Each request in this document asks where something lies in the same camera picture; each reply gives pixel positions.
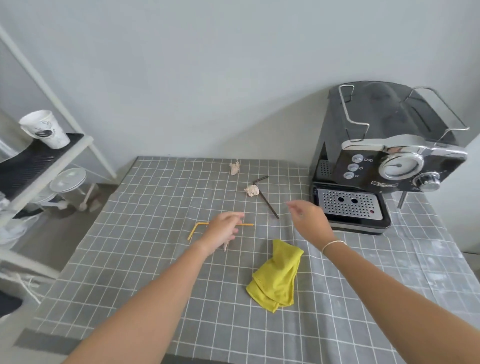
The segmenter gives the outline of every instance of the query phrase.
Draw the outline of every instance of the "white lid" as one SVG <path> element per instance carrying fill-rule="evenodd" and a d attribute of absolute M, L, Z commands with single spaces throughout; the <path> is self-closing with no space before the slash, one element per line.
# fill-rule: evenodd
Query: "white lid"
<path fill-rule="evenodd" d="M 50 201 L 57 193 L 53 192 L 48 186 L 41 190 L 36 197 L 30 201 L 32 204 L 39 204 L 41 202 Z"/>
<path fill-rule="evenodd" d="M 53 192 L 68 192 L 82 184 L 86 177 L 87 173 L 84 168 L 70 168 L 64 170 L 50 182 L 50 189 Z"/>

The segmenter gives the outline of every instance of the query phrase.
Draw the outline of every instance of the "coffee machine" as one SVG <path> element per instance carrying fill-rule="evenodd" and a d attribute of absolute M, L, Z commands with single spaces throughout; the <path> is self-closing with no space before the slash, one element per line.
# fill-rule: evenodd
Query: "coffee machine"
<path fill-rule="evenodd" d="M 391 224 L 383 194 L 403 191 L 401 208 L 408 192 L 437 190 L 467 158 L 455 133 L 468 127 L 430 87 L 359 81 L 328 99 L 310 177 L 333 228 L 382 234 Z"/>

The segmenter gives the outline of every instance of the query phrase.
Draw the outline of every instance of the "silver button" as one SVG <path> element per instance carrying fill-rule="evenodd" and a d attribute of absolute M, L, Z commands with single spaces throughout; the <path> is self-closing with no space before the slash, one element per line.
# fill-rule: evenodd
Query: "silver button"
<path fill-rule="evenodd" d="M 347 169 L 351 172 L 355 172 L 359 168 L 357 163 L 352 163 L 347 166 Z"/>
<path fill-rule="evenodd" d="M 343 177 L 346 178 L 347 180 L 351 180 L 354 176 L 355 174 L 353 172 L 345 172 L 343 174 Z"/>
<path fill-rule="evenodd" d="M 352 157 L 352 162 L 353 163 L 360 163 L 363 161 L 363 155 L 362 154 L 356 154 Z"/>

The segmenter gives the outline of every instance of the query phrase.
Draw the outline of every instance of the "yellow cloth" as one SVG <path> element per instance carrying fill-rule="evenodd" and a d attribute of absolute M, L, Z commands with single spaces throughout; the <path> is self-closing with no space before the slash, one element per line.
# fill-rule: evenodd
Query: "yellow cloth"
<path fill-rule="evenodd" d="M 293 281 L 302 254 L 303 250 L 296 246 L 273 240 L 273 257 L 252 274 L 248 294 L 270 312 L 293 305 Z"/>

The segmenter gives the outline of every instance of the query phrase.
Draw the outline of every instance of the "white bracelet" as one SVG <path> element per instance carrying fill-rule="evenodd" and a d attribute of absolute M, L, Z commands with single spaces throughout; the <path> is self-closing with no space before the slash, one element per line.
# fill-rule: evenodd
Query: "white bracelet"
<path fill-rule="evenodd" d="M 333 244 L 333 243 L 343 243 L 343 244 L 347 245 L 347 243 L 344 242 L 343 240 L 333 240 L 332 242 L 329 242 L 327 245 L 325 245 L 325 246 L 323 247 L 323 249 L 322 249 L 322 254 L 324 253 L 325 248 L 328 247 L 330 244 Z"/>

